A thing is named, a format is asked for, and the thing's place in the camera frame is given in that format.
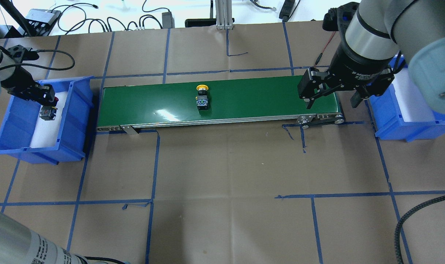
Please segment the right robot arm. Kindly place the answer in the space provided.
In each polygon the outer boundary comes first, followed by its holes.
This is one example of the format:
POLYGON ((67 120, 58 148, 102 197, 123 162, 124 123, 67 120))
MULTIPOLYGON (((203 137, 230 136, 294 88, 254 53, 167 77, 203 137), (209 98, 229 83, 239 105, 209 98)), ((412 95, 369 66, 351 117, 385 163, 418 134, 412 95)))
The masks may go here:
POLYGON ((341 42, 324 72, 310 67, 298 84, 298 96, 310 109, 323 96, 355 91, 351 106, 382 96, 404 65, 427 105, 445 115, 445 0, 362 0, 331 8, 323 30, 338 32, 341 42))

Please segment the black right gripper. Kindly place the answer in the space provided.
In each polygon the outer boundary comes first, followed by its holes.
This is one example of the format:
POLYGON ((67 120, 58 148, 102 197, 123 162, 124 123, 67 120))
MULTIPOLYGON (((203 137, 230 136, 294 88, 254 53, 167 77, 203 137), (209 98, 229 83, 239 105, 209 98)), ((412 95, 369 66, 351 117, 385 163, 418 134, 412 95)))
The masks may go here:
POLYGON ((309 110, 319 98, 331 95, 334 89, 355 90, 350 105, 356 109, 362 101, 370 96, 381 96, 388 89, 395 78, 390 60, 362 57, 342 42, 328 71, 321 72, 316 67, 306 69, 298 84, 298 97, 305 101, 309 110))

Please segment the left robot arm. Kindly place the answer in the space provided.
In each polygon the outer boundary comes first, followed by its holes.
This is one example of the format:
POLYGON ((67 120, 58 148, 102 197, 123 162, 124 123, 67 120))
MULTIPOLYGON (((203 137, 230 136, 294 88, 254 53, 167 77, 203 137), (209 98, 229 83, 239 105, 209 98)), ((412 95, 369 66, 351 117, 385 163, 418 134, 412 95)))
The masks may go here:
POLYGON ((58 99, 51 85, 40 85, 32 75, 24 69, 21 62, 23 55, 27 60, 36 60, 31 48, 17 45, 7 50, 0 46, 0 94, 4 89, 8 94, 23 100, 38 102, 46 107, 56 107, 58 99))

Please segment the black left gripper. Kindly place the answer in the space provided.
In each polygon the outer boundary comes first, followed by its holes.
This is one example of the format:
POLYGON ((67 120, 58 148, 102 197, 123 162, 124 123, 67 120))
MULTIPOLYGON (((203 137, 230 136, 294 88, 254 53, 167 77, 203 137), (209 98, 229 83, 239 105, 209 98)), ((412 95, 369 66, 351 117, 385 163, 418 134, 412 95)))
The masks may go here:
POLYGON ((0 82, 2 88, 6 89, 8 94, 23 100, 35 101, 46 107, 57 106, 53 85, 36 84, 31 74, 21 66, 12 69, 13 73, 0 82))

